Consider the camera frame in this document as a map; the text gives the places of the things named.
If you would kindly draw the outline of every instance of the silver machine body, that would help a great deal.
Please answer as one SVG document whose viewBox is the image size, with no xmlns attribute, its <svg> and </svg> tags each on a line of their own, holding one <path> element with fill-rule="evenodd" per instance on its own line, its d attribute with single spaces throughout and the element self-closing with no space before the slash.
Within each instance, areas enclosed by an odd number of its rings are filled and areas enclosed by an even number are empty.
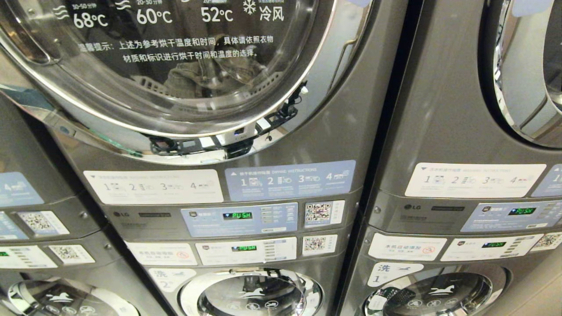
<svg viewBox="0 0 562 316">
<path fill-rule="evenodd" d="M 423 3 L 340 315 L 484 315 L 560 255 L 561 5 Z"/>
<path fill-rule="evenodd" d="M 0 90 L 177 315 L 333 315 L 406 1 L 2 6 Z"/>
<path fill-rule="evenodd" d="M 47 130 L 0 113 L 0 315 L 166 315 Z"/>
</svg>

